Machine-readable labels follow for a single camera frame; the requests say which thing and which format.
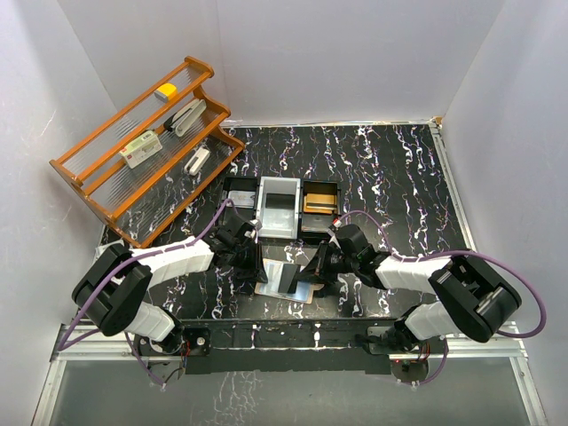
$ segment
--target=small white object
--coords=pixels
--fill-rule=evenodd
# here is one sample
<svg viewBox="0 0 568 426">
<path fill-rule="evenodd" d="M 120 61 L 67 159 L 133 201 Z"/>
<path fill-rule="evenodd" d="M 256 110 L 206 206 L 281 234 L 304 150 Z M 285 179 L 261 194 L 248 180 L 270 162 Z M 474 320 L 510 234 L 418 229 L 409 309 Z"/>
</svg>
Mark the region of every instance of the small white object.
<svg viewBox="0 0 568 426">
<path fill-rule="evenodd" d="M 126 161 L 128 167 L 134 169 L 161 149 L 162 144 L 156 132 L 147 130 L 121 149 L 120 155 Z"/>
<path fill-rule="evenodd" d="M 181 138 L 193 126 L 197 119 L 203 114 L 207 108 L 203 99 L 194 99 L 187 106 L 184 106 L 179 113 L 179 118 L 174 116 L 174 125 L 176 126 L 176 135 Z"/>
<path fill-rule="evenodd" d="M 204 148 L 203 146 L 199 148 L 189 162 L 187 162 L 184 166 L 185 173 L 189 173 L 191 176 L 197 175 L 210 155 L 211 152 L 209 149 Z"/>
<path fill-rule="evenodd" d="M 408 316 L 405 325 L 418 340 L 461 332 L 441 302 L 418 306 Z"/>
<path fill-rule="evenodd" d="M 124 331 L 161 342 L 174 326 L 170 315 L 157 306 L 142 302 L 136 317 Z"/>
</svg>

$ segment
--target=white box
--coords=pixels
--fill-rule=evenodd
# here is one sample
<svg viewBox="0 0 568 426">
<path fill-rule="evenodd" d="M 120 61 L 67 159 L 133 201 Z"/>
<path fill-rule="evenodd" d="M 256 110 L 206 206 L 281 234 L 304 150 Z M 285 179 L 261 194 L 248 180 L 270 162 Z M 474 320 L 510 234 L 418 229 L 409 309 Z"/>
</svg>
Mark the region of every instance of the white box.
<svg viewBox="0 0 568 426">
<path fill-rule="evenodd" d="M 153 130 L 147 130 L 130 142 L 120 151 L 120 155 L 131 169 L 162 149 L 158 135 Z"/>
</svg>

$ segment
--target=yellow block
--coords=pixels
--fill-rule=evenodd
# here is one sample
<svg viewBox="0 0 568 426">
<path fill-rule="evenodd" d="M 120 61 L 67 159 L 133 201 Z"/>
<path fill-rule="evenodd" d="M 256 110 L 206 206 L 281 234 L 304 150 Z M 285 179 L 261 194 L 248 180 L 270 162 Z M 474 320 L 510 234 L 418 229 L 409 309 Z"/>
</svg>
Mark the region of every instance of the yellow block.
<svg viewBox="0 0 568 426">
<path fill-rule="evenodd" d="M 155 97 L 162 102 L 168 102 L 169 100 L 172 100 L 172 98 L 177 94 L 178 88 L 172 83 L 165 83 L 154 91 Z"/>
</svg>

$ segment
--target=cable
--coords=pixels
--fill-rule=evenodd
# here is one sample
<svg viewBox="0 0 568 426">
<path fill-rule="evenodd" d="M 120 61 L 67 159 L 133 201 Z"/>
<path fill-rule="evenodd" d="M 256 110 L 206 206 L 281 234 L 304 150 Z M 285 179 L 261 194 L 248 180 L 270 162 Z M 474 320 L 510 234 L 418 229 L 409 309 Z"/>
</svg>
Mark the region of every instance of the cable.
<svg viewBox="0 0 568 426">
<path fill-rule="evenodd" d="M 223 201 L 223 203 L 221 204 L 221 206 L 219 207 L 219 210 L 217 211 L 217 213 L 215 214 L 215 216 L 213 216 L 213 218 L 211 219 L 211 221 L 209 222 L 209 224 L 205 227 L 205 229 L 197 236 L 195 237 L 192 241 L 189 241 L 188 243 L 181 243 L 178 244 L 177 246 L 172 246 L 169 248 L 166 248 L 165 250 L 161 250 L 160 248 L 154 251 L 150 251 L 147 253 L 143 253 L 137 256 L 133 256 L 130 259 L 125 260 L 124 262 L 122 262 L 121 264 L 119 264 L 118 266 L 116 266 L 95 288 L 95 290 L 92 292 L 91 296 L 89 296 L 89 298 L 86 300 L 86 302 L 84 303 L 83 307 L 81 308 L 81 310 L 79 310 L 79 312 L 77 313 L 77 315 L 75 316 L 75 318 L 73 319 L 73 321 L 71 322 L 71 325 L 69 326 L 69 328 L 67 329 L 67 331 L 65 332 L 65 334 L 63 335 L 63 337 L 61 338 L 61 342 L 59 342 L 58 345 L 58 351 L 64 351 L 65 349 L 69 348 L 70 346 L 74 345 L 77 342 L 80 342 L 81 340 L 83 340 L 85 337 L 87 337 L 87 335 L 89 334 L 85 334 L 82 335 L 80 338 L 77 338 L 71 342 L 67 342 L 67 340 L 69 339 L 69 337 L 71 336 L 71 334 L 73 333 L 73 331 L 75 330 L 75 327 L 77 327 L 77 324 L 79 324 L 79 321 L 81 320 L 81 318 L 85 315 L 85 313 L 89 310 L 89 308 L 91 307 L 92 303 L 94 302 L 94 300 L 97 298 L 97 296 L 99 295 L 99 293 L 103 290 L 103 288 L 105 287 L 106 284 L 108 284 L 110 282 L 110 280 L 118 273 L 120 272 L 122 269 L 124 269 L 126 266 L 128 266 L 129 264 L 132 264 L 134 262 L 137 262 L 138 260 L 141 259 L 146 259 L 147 257 L 152 257 L 152 256 L 156 256 L 156 255 L 160 255 L 162 253 L 167 253 L 170 251 L 174 251 L 174 250 L 178 250 L 178 249 L 184 249 L 187 247 L 192 247 L 193 244 L 195 244 L 197 241 L 201 240 L 205 234 L 207 234 L 209 232 L 209 230 L 213 227 L 213 225 L 215 224 L 215 222 L 219 219 L 219 217 L 221 216 L 221 213 L 223 212 L 223 210 L 225 209 L 225 207 L 228 204 L 231 204 L 233 209 L 235 210 L 235 212 L 238 214 L 237 208 L 234 206 L 233 200 L 227 198 L 225 201 Z"/>
<path fill-rule="evenodd" d="M 134 348 L 134 345 L 132 344 L 132 341 L 131 341 L 130 337 L 128 336 L 128 333 L 124 332 L 124 335 L 126 336 L 126 342 L 128 342 L 128 345 L 130 346 L 130 350 L 132 351 L 132 355 L 134 355 L 134 357 L 136 358 L 136 360 L 138 361 L 140 366 L 146 370 L 146 372 L 152 378 L 152 380 L 154 380 L 162 388 L 165 388 L 167 381 L 164 382 L 160 377 L 158 377 L 157 375 L 152 373 L 152 371 L 150 371 L 150 368 L 148 368 L 146 363 L 142 360 L 142 358 L 140 358 L 140 354 L 138 353 L 138 351 Z"/>
<path fill-rule="evenodd" d="M 394 248 L 392 247 L 391 242 L 389 241 L 389 237 L 387 237 L 387 233 L 384 231 L 384 228 L 381 226 L 381 224 L 379 224 L 377 222 L 377 220 L 372 217 L 371 215 L 369 215 L 366 211 L 363 210 L 351 210 L 348 211 L 347 213 L 345 213 L 343 216 L 341 216 L 341 220 L 343 220 L 345 217 L 348 217 L 350 215 L 355 215 L 355 214 L 359 214 L 359 215 L 365 215 L 367 216 L 369 219 L 371 219 L 371 222 L 373 222 L 377 228 L 379 228 L 379 232 L 381 233 L 381 236 L 383 237 L 383 241 L 384 241 L 384 245 L 387 246 L 387 250 L 392 253 L 394 251 Z"/>
<path fill-rule="evenodd" d="M 499 260 L 494 259 L 493 257 L 487 256 L 487 255 L 482 255 L 481 253 L 477 253 L 476 251 L 468 251 L 468 250 L 442 251 L 440 253 L 434 253 L 434 254 L 422 256 L 422 257 L 401 256 L 397 253 L 394 253 L 394 250 L 393 250 L 391 244 L 389 243 L 389 241 L 387 239 L 387 235 L 386 235 L 386 232 L 384 231 L 383 227 L 380 226 L 379 223 L 375 220 L 375 218 L 372 217 L 371 215 L 369 215 L 366 211 L 353 210 L 353 211 L 350 211 L 348 213 L 345 213 L 341 217 L 341 219 L 343 219 L 344 217 L 347 217 L 351 214 L 355 214 L 355 213 L 365 215 L 369 219 L 371 219 L 371 221 L 373 223 L 375 223 L 375 225 L 379 229 L 379 232 L 381 233 L 381 235 L 384 239 L 384 242 L 385 242 L 385 245 L 387 246 L 387 249 L 390 251 L 390 254 L 394 258 L 398 259 L 401 262 L 425 262 L 427 260 L 437 259 L 439 257 L 448 257 L 448 256 L 473 256 L 473 257 L 478 257 L 480 259 L 483 259 L 490 264 L 494 264 L 495 266 L 500 267 L 502 270 L 507 271 L 508 273 L 513 275 L 515 278 L 517 278 L 519 281 L 521 281 L 521 283 L 531 292 L 532 296 L 534 297 L 536 304 L 539 306 L 539 311 L 540 311 L 539 324 L 533 330 L 527 331 L 527 332 L 524 332 L 524 333 L 509 333 L 507 331 L 497 331 L 498 335 L 504 335 L 506 337 L 514 337 L 514 338 L 517 338 L 517 339 L 525 339 L 525 338 L 528 338 L 528 337 L 536 336 L 546 326 L 546 324 L 547 324 L 547 310 L 546 310 L 546 307 L 544 305 L 544 301 L 542 300 L 542 298 L 540 297 L 540 295 L 538 294 L 536 289 L 533 287 L 533 285 L 526 278 L 524 278 L 521 274 L 519 274 L 518 272 L 516 272 L 515 270 L 513 270 L 509 266 L 505 265 L 503 262 L 500 262 Z"/>
<path fill-rule="evenodd" d="M 436 377 L 439 376 L 439 374 L 444 369 L 444 366 L 446 365 L 447 354 L 448 354 L 449 351 L 450 351 L 450 348 L 448 348 L 448 346 L 447 346 L 447 340 L 444 339 L 444 354 L 442 355 L 442 361 L 440 362 L 440 365 L 438 366 L 438 368 L 436 369 L 436 371 L 434 372 L 433 375 L 431 375 L 427 379 L 424 379 L 423 382 L 419 382 L 419 384 L 428 384 L 428 383 L 432 382 Z"/>
<path fill-rule="evenodd" d="M 179 368 L 176 368 L 174 371 L 172 371 L 172 372 L 170 373 L 170 375 L 168 376 L 168 378 L 167 378 L 166 380 L 164 380 L 164 383 L 168 384 L 168 382 L 170 381 L 171 377 L 172 377 L 175 373 L 177 373 L 178 371 L 181 371 L 181 370 L 183 370 L 183 368 L 182 368 L 182 367 L 179 367 Z"/>
</svg>

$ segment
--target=floor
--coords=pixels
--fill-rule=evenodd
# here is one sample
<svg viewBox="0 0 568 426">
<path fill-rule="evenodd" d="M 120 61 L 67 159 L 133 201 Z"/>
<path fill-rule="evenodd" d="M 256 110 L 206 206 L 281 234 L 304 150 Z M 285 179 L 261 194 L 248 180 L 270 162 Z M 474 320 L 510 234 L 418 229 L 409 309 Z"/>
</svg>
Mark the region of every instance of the floor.
<svg viewBox="0 0 568 426">
<path fill-rule="evenodd" d="M 224 176 L 278 176 L 335 180 L 341 183 L 341 209 L 363 209 L 384 226 L 392 245 L 404 255 L 465 247 L 434 141 L 427 124 L 308 126 L 231 130 L 246 150 L 216 178 L 154 245 L 199 233 L 217 210 Z M 375 246 L 375 226 L 355 217 Z M 106 234 L 103 243 L 109 241 Z M 264 257 L 307 264 L 315 247 L 302 241 L 264 247 Z M 376 317 L 396 318 L 422 300 L 405 290 L 380 291 L 352 276 L 323 298 L 300 304 L 252 296 L 252 285 L 235 287 L 227 270 L 196 273 L 152 289 L 152 303 L 181 320 Z"/>
</svg>

